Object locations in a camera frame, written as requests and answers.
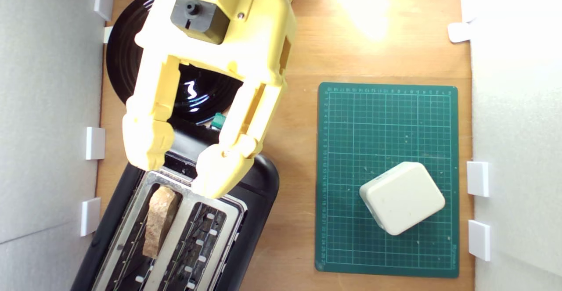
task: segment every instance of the green object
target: green object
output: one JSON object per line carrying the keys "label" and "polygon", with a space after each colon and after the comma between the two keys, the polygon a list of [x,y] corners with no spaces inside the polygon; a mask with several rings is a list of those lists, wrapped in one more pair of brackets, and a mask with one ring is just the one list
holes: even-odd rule
{"label": "green object", "polygon": [[[322,83],[318,93],[317,270],[458,277],[457,89]],[[425,165],[446,205],[392,236],[359,188],[405,161]]]}
{"label": "green object", "polygon": [[211,127],[215,127],[216,129],[222,129],[224,125],[224,121],[227,119],[222,113],[217,112],[215,113],[215,117],[211,122]]}

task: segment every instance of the white wall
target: white wall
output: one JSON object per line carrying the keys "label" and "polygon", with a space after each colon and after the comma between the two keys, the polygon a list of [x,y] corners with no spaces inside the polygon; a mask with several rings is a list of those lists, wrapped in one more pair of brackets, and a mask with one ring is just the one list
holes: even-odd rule
{"label": "white wall", "polygon": [[100,123],[94,0],[0,0],[0,289],[69,289],[90,237],[87,126]]}
{"label": "white wall", "polygon": [[474,160],[490,163],[477,291],[562,290],[562,0],[480,0],[470,27]]}

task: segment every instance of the wooden table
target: wooden table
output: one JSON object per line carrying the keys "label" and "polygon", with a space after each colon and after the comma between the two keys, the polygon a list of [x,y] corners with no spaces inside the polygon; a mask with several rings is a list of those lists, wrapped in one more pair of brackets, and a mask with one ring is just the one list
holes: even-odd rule
{"label": "wooden table", "polygon": [[[115,20],[133,0],[115,0]],[[245,291],[384,290],[472,291],[468,253],[466,161],[472,156],[470,49],[448,41],[447,25],[460,21],[460,0],[295,0],[297,39],[288,66],[289,90],[269,130],[263,153],[281,176],[281,189],[241,286]],[[322,81],[454,85],[460,119],[460,276],[458,279],[320,273],[313,266],[317,87]],[[106,159],[97,196],[107,207],[126,164],[124,105],[104,72],[101,126]]]}

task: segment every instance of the white bracket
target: white bracket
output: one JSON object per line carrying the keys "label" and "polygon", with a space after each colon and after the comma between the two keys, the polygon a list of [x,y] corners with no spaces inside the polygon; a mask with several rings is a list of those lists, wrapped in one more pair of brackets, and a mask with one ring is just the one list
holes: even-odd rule
{"label": "white bracket", "polygon": [[105,129],[86,128],[86,160],[105,158]]}
{"label": "white bracket", "polygon": [[113,12],[113,0],[94,0],[94,11],[105,21],[110,21]]}
{"label": "white bracket", "polygon": [[81,237],[92,233],[100,225],[101,202],[101,198],[93,198],[82,202]]}
{"label": "white bracket", "polygon": [[490,261],[490,226],[468,221],[468,252],[483,261]]}
{"label": "white bracket", "polygon": [[490,196],[490,178],[488,176],[488,163],[467,162],[466,179],[468,193],[480,197]]}
{"label": "white bracket", "polygon": [[109,42],[109,35],[111,35],[112,30],[113,26],[104,28],[104,44],[107,44],[107,42]]}
{"label": "white bracket", "polygon": [[450,23],[447,27],[449,40],[453,43],[468,41],[470,33],[470,22],[478,16],[480,4],[478,0],[460,0],[462,22]]}

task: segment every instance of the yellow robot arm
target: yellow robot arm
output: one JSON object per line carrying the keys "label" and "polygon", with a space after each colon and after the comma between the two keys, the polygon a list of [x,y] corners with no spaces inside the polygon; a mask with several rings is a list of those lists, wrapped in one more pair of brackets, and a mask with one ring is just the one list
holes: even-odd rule
{"label": "yellow robot arm", "polygon": [[263,146],[295,38],[291,0],[155,0],[135,42],[144,49],[123,137],[129,161],[159,169],[173,143],[179,64],[243,81],[219,135],[197,161],[193,191],[225,195]]}

